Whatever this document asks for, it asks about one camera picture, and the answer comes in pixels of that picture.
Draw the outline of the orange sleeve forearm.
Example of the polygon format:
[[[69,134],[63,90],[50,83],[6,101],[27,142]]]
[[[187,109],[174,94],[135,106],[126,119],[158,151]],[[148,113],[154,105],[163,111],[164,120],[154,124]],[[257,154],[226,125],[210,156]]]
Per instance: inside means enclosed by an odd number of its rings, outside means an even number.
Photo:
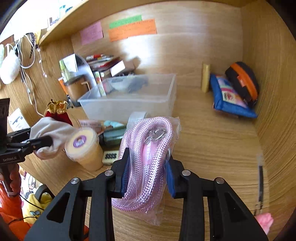
[[[1,184],[1,217],[17,239],[24,240],[32,225],[23,220],[21,198],[18,195],[8,197],[3,184]]]

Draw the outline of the left hand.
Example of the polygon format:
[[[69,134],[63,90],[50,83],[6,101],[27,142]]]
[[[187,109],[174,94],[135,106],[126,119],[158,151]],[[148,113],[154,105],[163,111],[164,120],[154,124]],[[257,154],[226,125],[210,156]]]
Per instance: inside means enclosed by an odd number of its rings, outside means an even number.
[[[19,165],[12,163],[1,166],[1,181],[8,197],[15,197],[21,190],[21,177]]]

